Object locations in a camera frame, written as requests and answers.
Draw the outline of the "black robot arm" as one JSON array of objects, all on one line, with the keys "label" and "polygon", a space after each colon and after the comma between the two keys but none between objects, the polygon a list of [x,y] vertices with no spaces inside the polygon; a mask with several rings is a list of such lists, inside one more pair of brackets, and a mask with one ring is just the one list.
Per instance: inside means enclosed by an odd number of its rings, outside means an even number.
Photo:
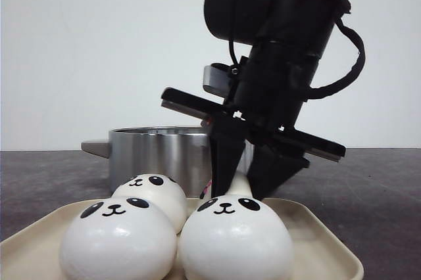
[{"label": "black robot arm", "polygon": [[[262,199],[309,165],[305,154],[337,161],[345,147],[295,128],[302,104],[329,97],[352,84],[364,63],[364,43],[342,22],[348,0],[205,0],[207,28],[230,45],[251,46],[248,57],[205,70],[203,87],[221,96],[218,104],[168,88],[166,108],[202,119],[210,138],[211,195],[225,194],[246,143],[254,146],[247,178]],[[338,28],[359,56],[343,78],[311,87],[333,28]]]}]

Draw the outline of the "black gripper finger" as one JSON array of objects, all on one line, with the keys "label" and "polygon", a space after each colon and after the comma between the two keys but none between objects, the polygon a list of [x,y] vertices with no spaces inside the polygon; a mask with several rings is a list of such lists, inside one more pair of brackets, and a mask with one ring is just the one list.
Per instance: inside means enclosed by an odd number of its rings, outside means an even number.
[{"label": "black gripper finger", "polygon": [[215,119],[209,128],[212,187],[211,197],[230,188],[245,147],[246,123],[239,118]]},{"label": "black gripper finger", "polygon": [[280,185],[294,176],[310,162],[304,158],[304,150],[290,145],[255,146],[247,178],[253,197],[262,200],[269,197]]}]

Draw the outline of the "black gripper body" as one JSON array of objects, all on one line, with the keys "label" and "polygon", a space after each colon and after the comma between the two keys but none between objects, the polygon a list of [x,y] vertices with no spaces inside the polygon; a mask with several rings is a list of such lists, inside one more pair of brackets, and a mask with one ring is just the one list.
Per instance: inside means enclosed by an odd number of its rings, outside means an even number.
[{"label": "black gripper body", "polygon": [[295,129],[302,104],[319,98],[310,83],[322,51],[300,51],[277,42],[255,45],[248,57],[231,65],[234,84],[218,104],[168,87],[162,93],[166,108],[200,118],[208,126],[218,118],[246,123],[246,138],[254,146],[286,146],[339,160],[345,147]]}]

